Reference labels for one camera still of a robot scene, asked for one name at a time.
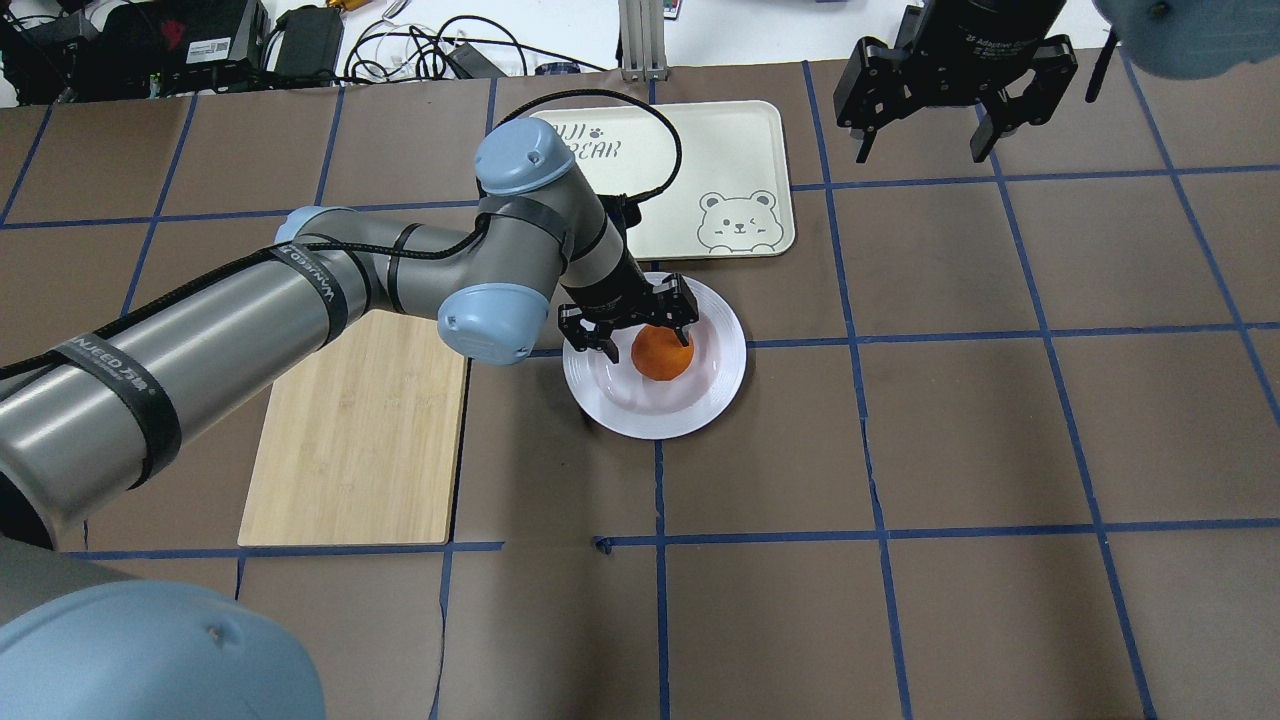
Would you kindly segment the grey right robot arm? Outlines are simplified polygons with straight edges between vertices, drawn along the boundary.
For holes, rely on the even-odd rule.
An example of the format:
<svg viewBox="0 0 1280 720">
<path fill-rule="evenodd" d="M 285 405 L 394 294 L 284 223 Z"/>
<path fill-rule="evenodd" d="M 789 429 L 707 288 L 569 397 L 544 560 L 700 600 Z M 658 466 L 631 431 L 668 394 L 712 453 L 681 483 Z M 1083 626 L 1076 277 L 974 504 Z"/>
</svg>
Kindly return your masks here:
<svg viewBox="0 0 1280 720">
<path fill-rule="evenodd" d="M 1055 33 L 1061 1 L 924 1 L 905 8 L 893 42 L 861 37 L 833 91 L 835 119 L 870 156 L 888 124 L 927 108 L 979 108 L 969 149 L 986 161 L 1023 126 L 1044 126 L 1080 63 Z M 1277 55 L 1275 1 L 1097 1 L 1108 32 L 1085 100 L 1094 102 L 1117 47 L 1151 74 L 1207 79 Z"/>
</svg>

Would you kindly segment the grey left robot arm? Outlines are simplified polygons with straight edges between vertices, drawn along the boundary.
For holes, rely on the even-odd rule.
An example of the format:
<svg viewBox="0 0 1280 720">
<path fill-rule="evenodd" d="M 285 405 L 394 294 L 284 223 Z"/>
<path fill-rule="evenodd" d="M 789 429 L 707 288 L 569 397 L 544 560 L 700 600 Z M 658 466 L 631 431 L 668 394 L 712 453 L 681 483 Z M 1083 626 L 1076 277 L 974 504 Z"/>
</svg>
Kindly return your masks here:
<svg viewBox="0 0 1280 720">
<path fill-rule="evenodd" d="M 3 716 L 323 719 L 317 669 L 228 596 L 58 551 L 64 532 L 168 468 L 192 439 L 374 310 L 434 320 L 475 361 L 525 360 L 550 315 L 577 351 L 698 322 L 686 281 L 649 281 L 625 234 L 636 199 L 595 193 L 539 118 L 475 158 L 466 233 L 301 208 L 274 243 L 3 369 Z"/>
</svg>

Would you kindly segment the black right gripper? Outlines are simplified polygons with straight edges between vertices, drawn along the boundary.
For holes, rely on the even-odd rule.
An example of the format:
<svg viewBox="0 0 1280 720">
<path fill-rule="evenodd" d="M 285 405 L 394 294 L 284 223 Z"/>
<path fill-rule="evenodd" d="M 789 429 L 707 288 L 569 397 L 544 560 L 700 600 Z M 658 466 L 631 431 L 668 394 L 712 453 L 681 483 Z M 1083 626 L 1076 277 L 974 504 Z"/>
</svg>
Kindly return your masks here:
<svg viewBox="0 0 1280 720">
<path fill-rule="evenodd" d="M 923 1 L 902 10 L 890 42 L 860 37 L 833 91 L 837 126 L 867 164 L 878 132 L 927 108 L 980 106 L 974 163 L 1024 124 L 1051 120 L 1078 69 L 1071 40 L 1052 35 L 1062 1 Z"/>
</svg>

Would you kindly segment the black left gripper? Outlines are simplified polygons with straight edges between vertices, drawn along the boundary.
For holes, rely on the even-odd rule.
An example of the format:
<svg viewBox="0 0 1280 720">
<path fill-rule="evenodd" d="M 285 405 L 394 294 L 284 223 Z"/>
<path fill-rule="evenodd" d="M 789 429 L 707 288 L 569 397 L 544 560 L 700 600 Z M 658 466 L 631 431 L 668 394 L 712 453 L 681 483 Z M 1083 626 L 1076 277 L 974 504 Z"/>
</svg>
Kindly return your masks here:
<svg viewBox="0 0 1280 720">
<path fill-rule="evenodd" d="M 559 305 L 557 327 L 572 346 L 588 346 L 616 365 L 613 332 L 636 325 L 671 328 L 681 347 L 692 346 L 689 327 L 701 314 L 690 283 L 678 273 L 649 281 L 640 270 L 567 270 L 559 284 L 570 302 Z"/>
</svg>

